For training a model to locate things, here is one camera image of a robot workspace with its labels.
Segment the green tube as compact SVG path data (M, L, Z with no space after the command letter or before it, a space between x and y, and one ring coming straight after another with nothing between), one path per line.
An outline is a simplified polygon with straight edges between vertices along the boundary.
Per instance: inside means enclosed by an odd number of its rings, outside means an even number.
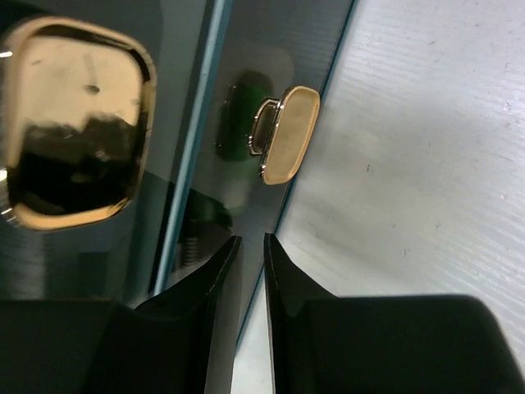
M213 222L224 228L233 226L230 210L220 201L196 190L189 191L186 216L194 222Z
M272 80L259 71L246 71L229 88L217 132L217 155L225 161L242 162L250 157L248 141L253 119L273 95Z

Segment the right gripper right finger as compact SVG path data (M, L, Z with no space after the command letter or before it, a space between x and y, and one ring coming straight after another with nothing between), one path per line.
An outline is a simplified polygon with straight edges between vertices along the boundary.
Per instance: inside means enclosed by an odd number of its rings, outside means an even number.
M339 297L263 243L276 393L521 393L493 313L468 295Z

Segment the clear acrylic drawer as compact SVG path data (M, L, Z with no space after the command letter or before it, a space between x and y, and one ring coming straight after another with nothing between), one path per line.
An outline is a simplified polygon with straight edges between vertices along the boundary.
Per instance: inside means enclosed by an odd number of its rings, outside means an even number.
M240 322L250 308L263 265L263 236L278 227L322 107L354 8L351 1L231 1L217 78L189 190L223 203L233 226L186 216L167 287L203 264L229 236L241 236ZM273 83L249 135L250 157L217 155L221 112L238 75L259 71Z
M214 2L1 4L1 296L147 299Z

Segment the teal makeup organizer box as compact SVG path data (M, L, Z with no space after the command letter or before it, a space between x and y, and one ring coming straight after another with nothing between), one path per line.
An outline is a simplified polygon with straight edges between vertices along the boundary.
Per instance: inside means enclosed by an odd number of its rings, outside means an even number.
M155 296L167 288L169 276L176 261L176 245L212 101L218 62L231 15L231 7L231 1L206 2L173 160L171 174L175 180L172 182L172 192L166 199L165 227L158 239L157 265L150 281L149 291Z

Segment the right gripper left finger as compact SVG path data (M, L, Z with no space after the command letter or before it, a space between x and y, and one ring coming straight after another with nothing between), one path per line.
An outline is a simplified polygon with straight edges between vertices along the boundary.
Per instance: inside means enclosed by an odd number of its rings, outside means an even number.
M242 240L136 308L114 300L1 304L4 393L228 393Z

